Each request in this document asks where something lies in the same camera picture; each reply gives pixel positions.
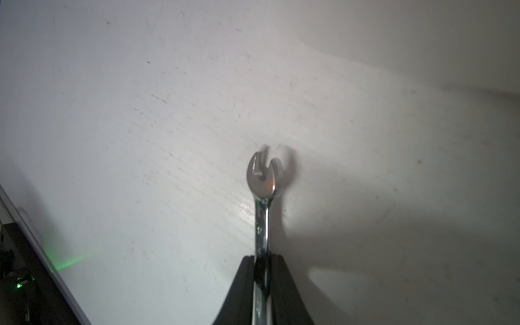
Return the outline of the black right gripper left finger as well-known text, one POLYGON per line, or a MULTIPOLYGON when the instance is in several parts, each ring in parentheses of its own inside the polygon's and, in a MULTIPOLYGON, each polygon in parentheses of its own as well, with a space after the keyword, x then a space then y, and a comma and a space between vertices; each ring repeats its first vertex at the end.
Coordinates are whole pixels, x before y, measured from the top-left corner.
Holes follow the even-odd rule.
POLYGON ((254 273, 255 258, 243 257, 213 325, 252 325, 254 273))

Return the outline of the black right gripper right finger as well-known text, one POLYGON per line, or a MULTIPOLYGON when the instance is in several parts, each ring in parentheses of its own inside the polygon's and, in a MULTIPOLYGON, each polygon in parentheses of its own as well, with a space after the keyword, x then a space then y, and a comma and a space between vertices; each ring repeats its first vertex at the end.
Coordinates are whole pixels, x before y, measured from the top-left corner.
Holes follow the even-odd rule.
POLYGON ((315 325, 283 256, 271 254, 272 324, 315 325))

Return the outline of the small silver open-end wrench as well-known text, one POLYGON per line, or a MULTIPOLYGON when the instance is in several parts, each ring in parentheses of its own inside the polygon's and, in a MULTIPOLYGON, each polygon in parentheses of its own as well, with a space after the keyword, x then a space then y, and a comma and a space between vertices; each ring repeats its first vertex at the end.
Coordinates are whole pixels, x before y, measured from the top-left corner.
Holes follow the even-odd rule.
POLYGON ((269 217, 272 202, 282 188, 281 162, 268 157, 269 148, 263 147, 250 159, 246 181, 255 203, 255 270, 253 323, 269 324, 270 308, 270 247, 269 217))

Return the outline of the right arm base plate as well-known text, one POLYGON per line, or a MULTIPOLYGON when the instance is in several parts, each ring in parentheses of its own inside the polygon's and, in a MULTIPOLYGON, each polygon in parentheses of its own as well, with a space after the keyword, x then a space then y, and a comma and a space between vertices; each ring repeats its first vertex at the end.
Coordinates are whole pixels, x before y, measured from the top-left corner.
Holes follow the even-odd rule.
POLYGON ((1 323, 90 324, 37 242, 22 211, 1 189, 1 323))

